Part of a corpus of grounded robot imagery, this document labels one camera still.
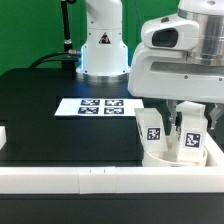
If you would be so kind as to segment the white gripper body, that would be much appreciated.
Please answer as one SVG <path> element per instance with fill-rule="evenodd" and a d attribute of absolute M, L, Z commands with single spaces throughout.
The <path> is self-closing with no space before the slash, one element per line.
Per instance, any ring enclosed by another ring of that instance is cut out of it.
<path fill-rule="evenodd" d="M 199 24 L 176 14 L 145 22 L 132 58 L 130 94 L 224 103 L 224 67 L 188 60 L 198 42 Z"/>

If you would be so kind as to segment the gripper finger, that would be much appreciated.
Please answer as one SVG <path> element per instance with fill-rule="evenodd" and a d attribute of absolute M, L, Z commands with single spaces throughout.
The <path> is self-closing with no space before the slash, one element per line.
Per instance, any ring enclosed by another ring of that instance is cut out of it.
<path fill-rule="evenodd" d="M 171 122 L 171 130 L 174 132 L 178 132 L 180 130 L 180 125 L 182 122 L 182 113 L 176 111 L 177 100 L 167 100 L 166 105 L 170 112 L 170 122 Z"/>
<path fill-rule="evenodd" d="M 218 119 L 224 114 L 224 104 L 216 104 L 214 108 L 209 113 L 210 115 L 210 122 L 209 128 L 211 130 L 215 129 Z"/>

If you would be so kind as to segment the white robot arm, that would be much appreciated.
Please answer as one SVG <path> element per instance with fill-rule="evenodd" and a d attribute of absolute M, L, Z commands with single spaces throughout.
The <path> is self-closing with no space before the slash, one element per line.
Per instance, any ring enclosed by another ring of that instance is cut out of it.
<path fill-rule="evenodd" d="M 132 58 L 122 41 L 121 0 L 85 0 L 87 40 L 78 76 L 128 77 L 131 95 L 212 103 L 210 126 L 224 115 L 224 0 L 180 0 L 175 14 L 149 20 Z"/>

